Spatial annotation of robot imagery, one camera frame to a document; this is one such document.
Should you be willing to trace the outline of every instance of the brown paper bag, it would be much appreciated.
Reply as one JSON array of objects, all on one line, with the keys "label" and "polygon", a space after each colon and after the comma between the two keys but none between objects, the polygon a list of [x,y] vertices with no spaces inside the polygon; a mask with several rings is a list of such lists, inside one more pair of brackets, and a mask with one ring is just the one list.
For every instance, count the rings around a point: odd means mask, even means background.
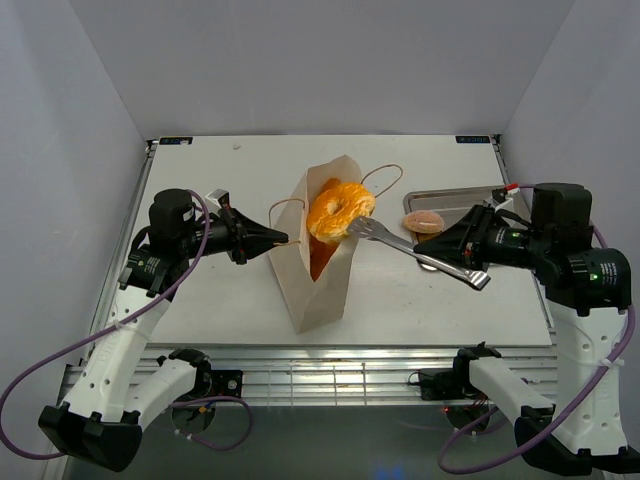
[{"label": "brown paper bag", "polygon": [[310,274],[309,234],[306,226],[309,206],[325,182],[334,177],[342,182],[359,183],[363,180],[360,167],[347,155],[308,169],[291,195],[290,200],[297,201],[286,203],[274,225],[276,230],[287,233],[290,241],[297,243],[269,251],[269,258],[296,333],[307,332],[339,320],[344,313],[351,261],[358,239],[344,239],[314,282]]}]

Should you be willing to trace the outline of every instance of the white wall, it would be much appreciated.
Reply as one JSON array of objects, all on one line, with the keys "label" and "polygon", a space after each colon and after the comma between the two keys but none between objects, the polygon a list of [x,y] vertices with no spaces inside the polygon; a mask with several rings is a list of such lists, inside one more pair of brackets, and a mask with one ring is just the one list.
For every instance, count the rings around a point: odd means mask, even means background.
[{"label": "white wall", "polygon": [[145,138],[502,132],[573,0],[71,0]]},{"label": "white wall", "polygon": [[[578,0],[504,134],[512,180],[593,193],[592,217],[634,269],[640,301],[640,2]],[[640,333],[625,354],[622,417],[640,449]]]},{"label": "white wall", "polygon": [[[0,0],[2,389],[88,331],[144,147],[68,1]],[[36,422],[63,370],[9,399],[2,420],[20,447],[46,453]],[[3,478],[42,468],[0,445]]]}]

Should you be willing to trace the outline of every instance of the tray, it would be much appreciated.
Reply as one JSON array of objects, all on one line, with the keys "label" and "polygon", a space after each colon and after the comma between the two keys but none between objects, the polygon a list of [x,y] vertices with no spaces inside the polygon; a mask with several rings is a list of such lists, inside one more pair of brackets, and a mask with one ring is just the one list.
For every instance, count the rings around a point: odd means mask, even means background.
[{"label": "tray", "polygon": [[[485,198],[491,196],[491,191],[500,188],[503,185],[493,185],[488,187],[471,187],[471,188],[455,188],[447,190],[424,190],[417,192],[409,192],[404,197],[405,213],[415,212],[416,210],[431,210],[436,212],[444,220],[444,230],[446,231],[452,225],[465,216],[465,214],[474,205],[481,204]],[[514,196],[514,208],[509,208],[524,219],[529,218],[529,210],[524,201],[522,194]],[[424,242],[437,237],[440,233],[424,234],[411,233],[414,243]],[[418,263],[424,270],[437,272],[436,269]]]}]

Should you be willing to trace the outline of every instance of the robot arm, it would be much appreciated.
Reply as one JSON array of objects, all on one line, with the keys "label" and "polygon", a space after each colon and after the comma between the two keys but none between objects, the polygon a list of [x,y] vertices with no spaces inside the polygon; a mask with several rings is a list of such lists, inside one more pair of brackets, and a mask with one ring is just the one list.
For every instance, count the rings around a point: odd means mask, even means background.
[{"label": "robot arm", "polygon": [[[227,252],[242,265],[284,244],[288,236],[243,216],[229,205],[229,194],[206,197],[210,228],[196,221],[195,205],[185,190],[158,193],[149,209],[149,227],[136,235],[119,278],[107,328],[115,331],[95,344],[80,380],[59,406],[47,406],[38,424],[63,453],[121,471],[133,460],[147,426],[178,397],[202,398],[211,388],[207,358],[197,350],[177,350],[150,378],[130,388],[151,334],[171,305],[170,292],[202,245],[203,254]],[[148,236],[148,243],[141,245]],[[166,298],[146,309],[152,298]],[[127,324],[131,313],[141,313]]]},{"label": "robot arm", "polygon": [[[561,475],[588,475],[592,468],[640,472],[640,455],[628,446],[620,421],[622,362],[607,359],[621,341],[631,305],[629,263],[618,250],[591,247],[591,194],[582,186],[536,185],[531,223],[497,208],[509,188],[494,191],[493,201],[476,205],[442,235],[416,245],[415,252],[474,270],[498,263],[534,272],[555,323],[557,404],[536,393],[484,344],[458,352],[453,378],[465,393],[490,398],[514,425],[522,446],[557,420],[597,371],[607,367],[591,394],[523,458]],[[512,228],[505,218],[526,228]]]}]

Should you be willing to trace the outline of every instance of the metal tongs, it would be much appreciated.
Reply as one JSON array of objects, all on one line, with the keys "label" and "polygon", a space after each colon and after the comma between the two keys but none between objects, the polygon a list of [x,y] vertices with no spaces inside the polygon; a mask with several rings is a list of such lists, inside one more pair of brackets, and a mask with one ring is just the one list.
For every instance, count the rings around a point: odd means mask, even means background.
[{"label": "metal tongs", "polygon": [[436,258],[415,253],[411,242],[394,235],[382,223],[373,218],[357,217],[351,222],[347,232],[354,237],[382,242],[396,250],[400,250],[417,259],[420,263],[430,265],[458,280],[462,280],[476,290],[482,290],[491,280],[491,277],[486,272],[457,267]]}]

